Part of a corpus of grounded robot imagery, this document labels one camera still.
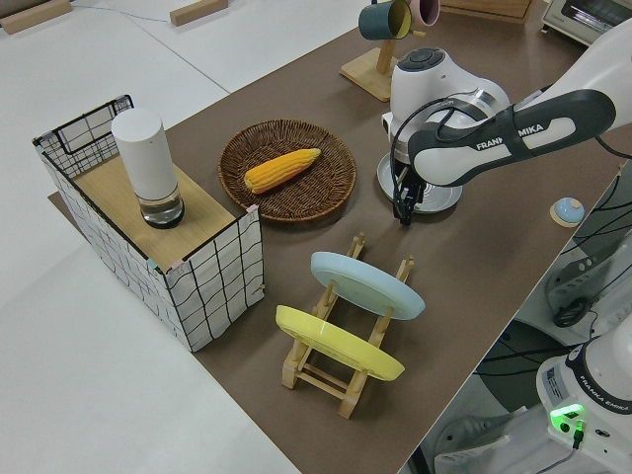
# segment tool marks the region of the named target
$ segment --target blue plate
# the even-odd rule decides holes
[[[406,283],[345,255],[316,252],[311,270],[323,286],[333,282],[337,295],[380,316],[392,308],[393,319],[414,319],[426,308],[422,297]]]

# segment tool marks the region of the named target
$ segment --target pink mug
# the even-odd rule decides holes
[[[439,0],[411,0],[414,26],[431,27],[436,23],[440,9]]]

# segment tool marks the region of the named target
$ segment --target toaster oven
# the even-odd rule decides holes
[[[551,0],[542,19],[583,44],[632,18],[632,0]]]

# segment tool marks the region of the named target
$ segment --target white cylinder speaker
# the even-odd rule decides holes
[[[157,228],[178,225],[185,208],[160,117],[128,109],[112,121],[112,135],[145,222]]]

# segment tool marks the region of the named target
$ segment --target franka emika robot arm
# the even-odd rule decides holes
[[[441,49],[407,54],[393,73],[391,113],[382,116],[395,216],[410,224],[428,184],[460,186],[486,170],[632,122],[631,44],[628,20],[595,41],[557,82],[516,105]],[[611,472],[631,472],[632,315],[568,356],[544,361],[536,385],[553,438],[575,449],[581,443]]]
[[[602,35],[553,85],[511,105],[495,83],[458,67],[441,49],[408,53],[393,72],[393,208],[410,224],[426,183],[460,186],[492,168],[632,122],[632,20]]]

